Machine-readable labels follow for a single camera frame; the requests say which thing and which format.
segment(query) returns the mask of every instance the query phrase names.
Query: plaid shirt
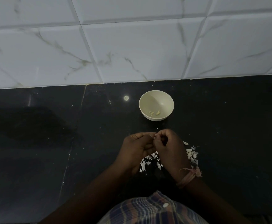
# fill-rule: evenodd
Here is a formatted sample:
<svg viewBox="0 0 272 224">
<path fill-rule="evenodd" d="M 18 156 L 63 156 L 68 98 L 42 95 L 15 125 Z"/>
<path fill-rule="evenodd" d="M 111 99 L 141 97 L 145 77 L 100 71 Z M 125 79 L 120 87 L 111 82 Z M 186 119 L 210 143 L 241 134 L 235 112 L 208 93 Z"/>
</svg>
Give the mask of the plaid shirt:
<svg viewBox="0 0 272 224">
<path fill-rule="evenodd" d="M 116 205 L 98 224 L 189 223 L 208 224 L 188 207 L 156 191 L 149 197 L 137 197 Z"/>
</svg>

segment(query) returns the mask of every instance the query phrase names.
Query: wall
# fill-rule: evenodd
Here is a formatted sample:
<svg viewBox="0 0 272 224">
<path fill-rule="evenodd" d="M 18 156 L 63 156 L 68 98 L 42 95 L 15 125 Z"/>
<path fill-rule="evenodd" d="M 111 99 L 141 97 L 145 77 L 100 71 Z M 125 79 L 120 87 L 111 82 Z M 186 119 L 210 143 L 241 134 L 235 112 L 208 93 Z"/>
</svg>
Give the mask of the wall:
<svg viewBox="0 0 272 224">
<path fill-rule="evenodd" d="M 0 0 L 0 88 L 272 74 L 272 0 Z"/>
</svg>

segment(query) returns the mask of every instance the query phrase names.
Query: hand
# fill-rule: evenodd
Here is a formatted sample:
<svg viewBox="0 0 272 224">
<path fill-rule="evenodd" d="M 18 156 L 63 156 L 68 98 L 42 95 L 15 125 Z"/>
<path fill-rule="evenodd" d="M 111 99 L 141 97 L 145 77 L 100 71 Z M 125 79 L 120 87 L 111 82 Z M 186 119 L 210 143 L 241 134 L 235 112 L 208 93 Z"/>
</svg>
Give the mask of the hand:
<svg viewBox="0 0 272 224">
<path fill-rule="evenodd" d="M 180 182 L 190 168 L 183 141 L 170 129 L 159 131 L 153 141 L 161 162 L 176 182 Z"/>
<path fill-rule="evenodd" d="M 156 133 L 145 132 L 127 136 L 116 158 L 115 164 L 131 175 L 137 173 L 140 162 L 146 156 L 156 152 L 153 147 L 153 137 Z"/>
</svg>

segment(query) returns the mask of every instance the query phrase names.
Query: bowl rim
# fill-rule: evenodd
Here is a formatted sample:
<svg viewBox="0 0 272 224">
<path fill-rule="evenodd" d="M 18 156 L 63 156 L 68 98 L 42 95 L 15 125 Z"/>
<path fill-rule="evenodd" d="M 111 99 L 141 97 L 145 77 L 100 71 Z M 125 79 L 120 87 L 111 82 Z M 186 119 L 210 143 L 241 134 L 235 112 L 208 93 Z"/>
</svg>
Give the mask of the bowl rim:
<svg viewBox="0 0 272 224">
<path fill-rule="evenodd" d="M 159 91 L 159 92 L 165 93 L 165 94 L 167 94 L 167 95 L 171 98 L 171 100 L 172 100 L 172 102 L 173 102 L 173 108 L 172 108 L 172 111 L 171 111 L 171 113 L 172 113 L 173 110 L 174 110 L 174 101 L 173 101 L 173 98 L 172 98 L 168 93 L 166 93 L 166 92 L 164 92 L 164 91 L 162 91 L 162 90 L 150 90 L 150 91 L 147 91 L 147 92 L 145 92 L 145 93 L 141 96 L 141 98 L 142 98 L 145 94 L 147 94 L 147 93 L 149 93 L 149 92 L 152 92 L 152 91 Z M 167 116 L 162 117 L 162 118 L 153 118 L 153 117 L 151 117 L 151 116 L 146 115 L 146 114 L 141 110 L 141 107 L 140 107 L 140 100 L 141 100 L 141 98 L 139 99 L 138 106 L 139 106 L 139 109 L 140 109 L 141 113 L 142 113 L 143 115 L 145 115 L 146 117 L 149 117 L 149 118 L 151 118 L 151 119 L 165 119 L 165 118 L 167 118 L 168 116 L 171 115 L 171 113 L 169 113 Z"/>
</svg>

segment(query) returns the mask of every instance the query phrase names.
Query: person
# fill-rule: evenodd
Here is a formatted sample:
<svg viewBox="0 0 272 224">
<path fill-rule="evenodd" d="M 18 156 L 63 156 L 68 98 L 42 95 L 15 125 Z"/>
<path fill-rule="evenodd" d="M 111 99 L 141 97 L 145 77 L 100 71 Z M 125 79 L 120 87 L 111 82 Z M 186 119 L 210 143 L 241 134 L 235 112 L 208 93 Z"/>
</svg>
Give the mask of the person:
<svg viewBox="0 0 272 224">
<path fill-rule="evenodd" d="M 146 156 L 158 152 L 164 168 L 183 193 L 199 205 L 210 223 L 250 223 L 226 201 L 216 195 L 199 177 L 191 173 L 186 149 L 178 135 L 170 129 L 158 133 L 145 132 L 127 136 L 114 163 L 40 223 L 208 223 L 190 208 L 157 191 L 149 197 L 128 199 L 109 208 L 122 185 L 135 175 Z"/>
</svg>

